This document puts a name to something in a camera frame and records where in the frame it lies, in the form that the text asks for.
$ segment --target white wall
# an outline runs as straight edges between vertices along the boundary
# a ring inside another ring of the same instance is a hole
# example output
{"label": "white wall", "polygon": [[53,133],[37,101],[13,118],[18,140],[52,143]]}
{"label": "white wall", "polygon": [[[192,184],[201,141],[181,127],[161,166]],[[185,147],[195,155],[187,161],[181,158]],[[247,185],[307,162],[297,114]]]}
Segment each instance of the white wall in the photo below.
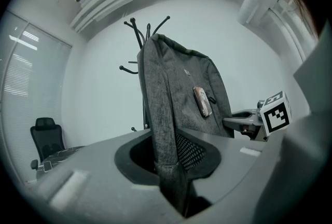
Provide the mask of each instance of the white wall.
{"label": "white wall", "polygon": [[62,90],[62,128],[64,139],[73,145],[71,136],[76,136],[75,89],[76,74],[86,41],[69,26],[77,11],[74,0],[12,0],[8,10],[72,46]]}
{"label": "white wall", "polygon": [[284,26],[278,26],[269,15],[263,18],[260,26],[264,29],[265,36],[270,39],[271,48],[280,58],[282,67],[280,74],[285,82],[284,91],[292,108],[293,121],[298,120],[308,115],[310,110],[305,96],[293,77],[303,63],[300,54],[296,48],[291,48],[285,39],[284,33],[287,33],[287,29]]}
{"label": "white wall", "polygon": [[228,0],[166,0],[121,18],[88,42],[77,82],[74,145],[87,145],[143,128],[139,78],[119,70],[137,70],[134,32],[123,25],[135,17],[145,33],[171,16],[160,33],[188,49],[210,56],[225,83],[232,111],[255,108],[258,100],[287,88],[278,55],[237,21],[240,4]]}

